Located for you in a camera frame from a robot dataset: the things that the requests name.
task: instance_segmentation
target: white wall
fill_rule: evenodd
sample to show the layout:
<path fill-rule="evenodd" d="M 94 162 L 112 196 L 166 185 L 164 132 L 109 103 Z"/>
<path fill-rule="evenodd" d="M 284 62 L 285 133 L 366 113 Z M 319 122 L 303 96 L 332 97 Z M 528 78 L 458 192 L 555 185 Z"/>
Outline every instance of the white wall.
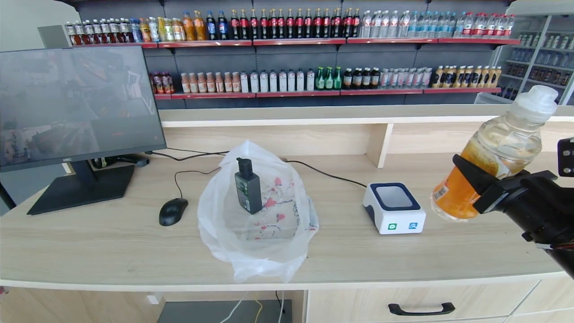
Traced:
<path fill-rule="evenodd" d="M 0 0 L 0 52 L 43 48 L 38 27 L 76 20 L 76 10 L 63 2 Z"/>

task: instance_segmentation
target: monitor stand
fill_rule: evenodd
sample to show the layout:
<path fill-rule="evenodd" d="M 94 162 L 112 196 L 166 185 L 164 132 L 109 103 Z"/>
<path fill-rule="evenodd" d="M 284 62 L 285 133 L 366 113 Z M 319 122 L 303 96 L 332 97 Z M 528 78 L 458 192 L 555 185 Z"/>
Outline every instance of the monitor stand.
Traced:
<path fill-rule="evenodd" d="M 122 198 L 134 173 L 133 165 L 94 171 L 87 160 L 71 164 L 76 174 L 56 178 L 28 214 Z"/>

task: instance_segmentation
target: plastic bag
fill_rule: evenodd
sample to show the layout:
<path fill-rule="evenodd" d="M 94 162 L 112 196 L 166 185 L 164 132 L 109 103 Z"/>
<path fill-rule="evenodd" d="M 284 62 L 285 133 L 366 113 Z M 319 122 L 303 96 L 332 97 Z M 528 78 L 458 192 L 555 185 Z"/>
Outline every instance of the plastic bag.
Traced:
<path fill-rule="evenodd" d="M 263 209 L 253 215 L 239 205 L 237 158 L 249 158 L 261 182 Z M 199 198 L 201 239 L 211 253 L 231 262 L 236 282 L 279 276 L 288 282 L 307 256 L 319 220 L 299 174 L 288 163 L 247 140 L 219 164 Z"/>

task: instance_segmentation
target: monitor screen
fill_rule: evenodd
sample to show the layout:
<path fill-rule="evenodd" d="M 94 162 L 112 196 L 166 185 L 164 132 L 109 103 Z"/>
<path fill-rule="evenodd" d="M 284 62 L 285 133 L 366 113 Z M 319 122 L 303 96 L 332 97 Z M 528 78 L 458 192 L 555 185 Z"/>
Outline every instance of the monitor screen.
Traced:
<path fill-rule="evenodd" d="M 0 53 L 0 171 L 163 148 L 140 47 Z"/>

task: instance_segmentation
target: computer mouse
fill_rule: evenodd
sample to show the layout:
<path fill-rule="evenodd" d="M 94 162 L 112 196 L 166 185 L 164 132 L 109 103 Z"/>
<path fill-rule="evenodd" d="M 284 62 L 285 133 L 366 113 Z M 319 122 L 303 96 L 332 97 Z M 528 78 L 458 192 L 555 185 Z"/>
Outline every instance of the computer mouse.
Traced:
<path fill-rule="evenodd" d="M 160 210 L 160 224 L 170 226 L 178 223 L 188 204 L 185 198 L 174 198 L 165 202 Z"/>

